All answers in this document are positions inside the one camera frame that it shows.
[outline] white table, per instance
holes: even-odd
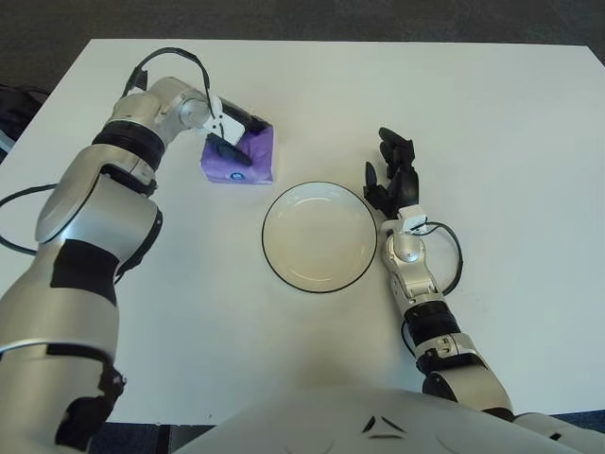
[[[366,160],[384,176],[380,126],[414,140],[423,207],[458,232],[465,269],[448,302],[516,411],[605,408],[605,68],[588,48],[95,40],[0,166],[0,194],[57,181],[132,66],[164,45],[198,54],[216,93],[275,125],[277,180],[208,183],[199,135],[170,147],[154,196],[164,229],[117,286],[129,384],[113,421],[216,424],[313,386],[419,389],[378,257],[349,288],[312,295],[278,279],[261,249],[266,210],[291,185],[361,194]],[[176,57],[148,68],[201,82]],[[1,231],[33,247],[45,197],[4,208]],[[448,279],[449,244],[429,248]],[[0,288],[29,262],[0,249]]]

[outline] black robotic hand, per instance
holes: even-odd
[[[418,204],[418,174],[412,166],[416,157],[414,144],[387,128],[380,128],[378,135],[382,139],[380,153],[387,161],[390,183],[386,189],[378,184],[376,170],[366,162],[363,195],[371,206],[382,211],[387,218],[396,219],[399,208]]]

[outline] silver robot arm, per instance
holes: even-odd
[[[512,407],[504,387],[470,336],[460,331],[445,303],[444,293],[451,289],[442,291],[426,266],[419,234],[425,233],[427,215],[418,204],[413,144],[385,128],[379,134],[391,182],[387,189],[378,185],[375,171],[367,163],[364,196],[388,218],[381,227],[388,235],[382,257],[402,316],[402,336],[406,325],[416,365],[425,375],[423,392],[511,421]]]
[[[416,365],[425,375],[423,393],[511,421],[509,396],[470,336],[458,328],[426,266],[424,243],[417,235],[426,215],[420,205],[411,205],[399,209],[398,216],[382,225],[384,233],[391,233],[382,256],[402,315],[402,336],[406,324]]]
[[[121,98],[68,167],[40,213],[33,263],[0,301],[0,452],[87,450],[125,384],[113,368],[113,283],[160,232],[155,171],[181,131],[202,128],[234,146],[245,113],[229,109],[160,79]]]

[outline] black cable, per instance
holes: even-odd
[[[443,230],[445,230],[445,232],[447,232],[449,234],[450,237],[452,237],[452,239],[454,240],[454,243],[456,244],[456,250],[458,252],[458,264],[456,265],[456,274],[454,275],[454,279],[452,279],[452,282],[450,282],[449,285],[446,288],[444,288],[443,291],[441,292],[441,293],[443,293],[443,296],[445,296],[445,295],[450,294],[454,290],[454,288],[456,288],[456,286],[458,285],[458,282],[460,282],[460,277],[462,276],[462,267],[464,265],[464,260],[462,258],[462,248],[460,247],[460,242],[458,241],[458,237],[456,236],[454,231],[449,226],[447,226],[446,224],[444,224],[442,222],[428,221],[428,222],[425,222],[424,224],[414,227],[412,230],[418,230],[421,227],[424,227],[425,225],[434,225],[435,228],[433,228],[423,234],[421,234],[421,233],[412,233],[412,234],[415,236],[427,236],[427,235],[431,235],[433,232],[435,232],[438,229],[443,229]]]
[[[191,52],[187,52],[186,50],[181,49],[180,47],[162,47],[161,49],[158,49],[154,52],[151,52],[149,55],[147,55],[139,64],[137,64],[134,67],[134,69],[132,69],[132,72],[130,73],[130,77],[129,77],[128,81],[126,82],[126,86],[124,87],[124,91],[122,92],[122,97],[126,96],[129,93],[129,91],[132,89],[132,87],[134,87],[134,82],[136,81],[137,77],[143,71],[143,66],[145,66],[145,64],[148,61],[151,61],[151,60],[155,59],[156,57],[163,55],[163,54],[179,55],[185,59],[188,59],[189,61],[192,61],[199,67],[199,69],[201,70],[203,79],[204,79],[204,90],[206,92],[206,98],[208,99],[208,108],[210,110],[210,115],[212,116],[212,118],[216,118],[215,112],[213,111],[213,108],[212,108],[212,102],[210,100],[210,77],[208,76],[208,71],[206,71],[206,68],[204,68],[204,65],[201,63],[201,61],[199,61],[199,58],[195,54],[192,54]]]
[[[57,186],[56,184],[44,184],[42,186],[32,186],[32,187],[29,187],[28,189],[24,189],[22,191],[15,192],[14,194],[10,194],[9,196],[4,197],[0,201],[0,208],[2,208],[4,205],[9,203],[10,201],[14,201],[15,199],[19,199],[20,197],[28,196],[30,194],[35,194],[37,192],[48,191],[50,189],[54,189],[56,186]],[[13,251],[16,251],[17,253],[26,253],[28,255],[36,255],[36,251],[34,251],[33,249],[29,249],[24,246],[19,246],[18,244],[13,243],[12,241],[8,241],[6,238],[4,238],[1,235],[0,235],[0,244]]]

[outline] black bag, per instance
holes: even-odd
[[[42,107],[48,92],[36,87],[10,87],[0,83],[0,130],[11,140],[17,140],[34,115]],[[0,162],[8,149],[0,151]]]

